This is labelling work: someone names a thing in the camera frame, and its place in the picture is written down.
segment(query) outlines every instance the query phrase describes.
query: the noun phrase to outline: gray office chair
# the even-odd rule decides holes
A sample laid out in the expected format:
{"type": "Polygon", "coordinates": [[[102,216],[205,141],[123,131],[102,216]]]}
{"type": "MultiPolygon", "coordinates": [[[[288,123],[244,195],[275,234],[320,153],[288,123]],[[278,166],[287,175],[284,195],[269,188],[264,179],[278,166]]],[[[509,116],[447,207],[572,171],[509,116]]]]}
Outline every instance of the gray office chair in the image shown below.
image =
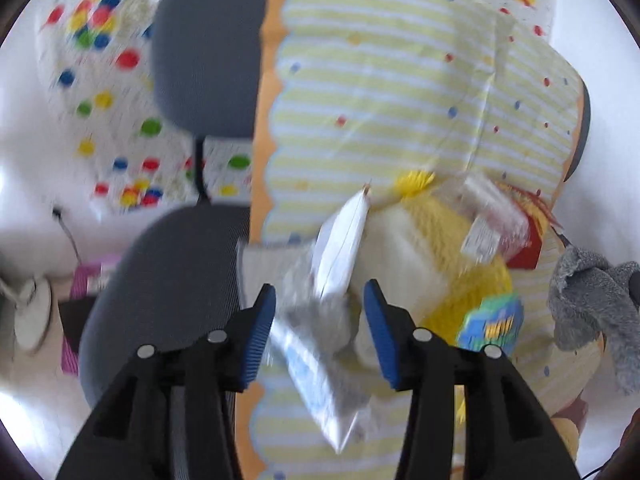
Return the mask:
{"type": "Polygon", "coordinates": [[[198,205],[150,226],[124,255],[82,333],[80,380],[94,406],[143,344],[181,348],[237,310],[236,243],[248,206],[209,203],[206,137],[251,139],[260,78],[265,0],[161,0],[152,71],[163,115],[194,137],[198,205]]]}

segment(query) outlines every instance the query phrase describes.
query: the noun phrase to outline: white stand base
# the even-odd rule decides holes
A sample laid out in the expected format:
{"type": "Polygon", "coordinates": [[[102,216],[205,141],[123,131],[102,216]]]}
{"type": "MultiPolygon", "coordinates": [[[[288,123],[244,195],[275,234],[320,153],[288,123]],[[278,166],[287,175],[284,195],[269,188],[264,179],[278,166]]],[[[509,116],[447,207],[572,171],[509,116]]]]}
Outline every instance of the white stand base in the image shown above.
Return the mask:
{"type": "Polygon", "coordinates": [[[46,278],[29,280],[20,291],[15,306],[15,340],[25,352],[35,352],[41,345],[51,315],[51,286],[46,278]]]}

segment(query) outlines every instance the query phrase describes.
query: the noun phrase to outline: white label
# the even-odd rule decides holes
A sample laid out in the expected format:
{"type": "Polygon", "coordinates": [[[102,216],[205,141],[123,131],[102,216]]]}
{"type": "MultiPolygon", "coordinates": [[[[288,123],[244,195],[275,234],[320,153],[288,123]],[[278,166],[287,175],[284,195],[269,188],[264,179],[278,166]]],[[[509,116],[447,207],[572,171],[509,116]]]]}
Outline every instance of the white label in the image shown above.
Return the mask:
{"type": "Polygon", "coordinates": [[[478,216],[471,224],[460,252],[471,256],[479,264],[487,264],[494,259],[499,244],[500,233],[491,229],[486,220],[478,216]]]}

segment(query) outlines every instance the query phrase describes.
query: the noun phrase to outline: gray fabric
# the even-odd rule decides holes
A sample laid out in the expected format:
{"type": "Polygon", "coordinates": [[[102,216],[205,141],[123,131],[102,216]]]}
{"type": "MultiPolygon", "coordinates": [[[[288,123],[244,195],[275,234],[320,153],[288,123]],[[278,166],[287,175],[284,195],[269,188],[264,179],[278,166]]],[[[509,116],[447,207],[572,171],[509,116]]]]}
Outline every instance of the gray fabric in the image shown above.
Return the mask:
{"type": "Polygon", "coordinates": [[[626,394],[640,391],[640,316],[628,287],[637,270],[635,262],[613,267],[599,254],[568,246],[549,290],[558,348],[577,350],[603,332],[626,394]]]}
{"type": "Polygon", "coordinates": [[[142,344],[187,346],[239,309],[236,244],[249,208],[201,204],[159,219],[123,257],[80,341],[84,396],[95,406],[142,344]]]}
{"type": "Polygon", "coordinates": [[[161,0],[151,45],[162,114],[196,136],[251,139],[265,0],[161,0]]]}

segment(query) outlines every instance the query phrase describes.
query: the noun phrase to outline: blue dot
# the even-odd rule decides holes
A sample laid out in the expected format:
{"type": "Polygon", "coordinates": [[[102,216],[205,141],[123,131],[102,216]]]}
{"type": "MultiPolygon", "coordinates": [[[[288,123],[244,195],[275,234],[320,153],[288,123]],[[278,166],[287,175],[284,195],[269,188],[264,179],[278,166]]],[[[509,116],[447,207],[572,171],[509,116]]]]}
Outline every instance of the blue dot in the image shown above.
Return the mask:
{"type": "Polygon", "coordinates": [[[66,70],[62,71],[62,74],[60,74],[60,77],[58,78],[58,83],[68,88],[73,84],[75,80],[76,80],[76,75],[74,74],[73,70],[71,70],[70,68],[67,68],[66,70]]]}
{"type": "Polygon", "coordinates": [[[85,32],[89,32],[89,27],[87,27],[86,25],[83,25],[82,27],[80,27],[78,30],[75,31],[74,38],[79,38],[85,32]]]}
{"type": "Polygon", "coordinates": [[[110,41],[111,38],[109,38],[109,35],[101,32],[95,37],[94,47],[98,50],[102,50],[109,44],[110,41]]]}
{"type": "Polygon", "coordinates": [[[164,192],[162,192],[162,189],[159,187],[150,187],[149,189],[146,190],[146,194],[155,196],[156,198],[162,198],[162,195],[164,195],[164,192]]]}
{"type": "Polygon", "coordinates": [[[148,40],[150,40],[150,39],[151,39],[151,37],[153,36],[153,34],[154,34],[154,24],[152,23],[152,24],[151,24],[151,25],[149,25],[149,26],[145,29],[145,31],[142,33],[142,37],[143,37],[143,38],[146,38],[146,39],[148,39],[148,40]]]}
{"type": "Polygon", "coordinates": [[[105,5],[110,9],[115,9],[122,0],[100,0],[100,5],[105,5]]]}
{"type": "Polygon", "coordinates": [[[129,161],[124,156],[118,156],[113,160],[113,169],[116,171],[124,171],[129,167],[129,161]]]}

